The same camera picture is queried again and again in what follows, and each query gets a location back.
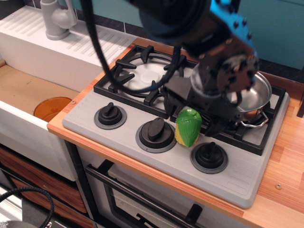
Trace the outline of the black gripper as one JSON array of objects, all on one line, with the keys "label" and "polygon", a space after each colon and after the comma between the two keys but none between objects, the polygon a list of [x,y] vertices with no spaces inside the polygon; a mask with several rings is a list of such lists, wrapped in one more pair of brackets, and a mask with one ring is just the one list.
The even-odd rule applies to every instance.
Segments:
[{"label": "black gripper", "polygon": [[172,77],[164,86],[166,114],[173,116],[177,109],[188,106],[200,114],[213,117],[207,121],[205,136],[214,137],[225,130],[230,121],[241,122],[241,112],[225,96],[201,95],[192,87],[190,78]]}]

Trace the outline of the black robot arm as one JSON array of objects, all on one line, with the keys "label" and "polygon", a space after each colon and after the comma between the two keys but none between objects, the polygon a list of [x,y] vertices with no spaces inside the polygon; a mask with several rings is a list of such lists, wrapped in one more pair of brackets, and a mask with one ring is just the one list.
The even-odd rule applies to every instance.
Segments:
[{"label": "black robot arm", "polygon": [[213,137],[240,123],[241,92],[255,83],[258,57],[238,0],[133,0],[146,34],[185,49],[198,64],[189,78],[173,77],[163,87],[166,100],[210,118]]}]

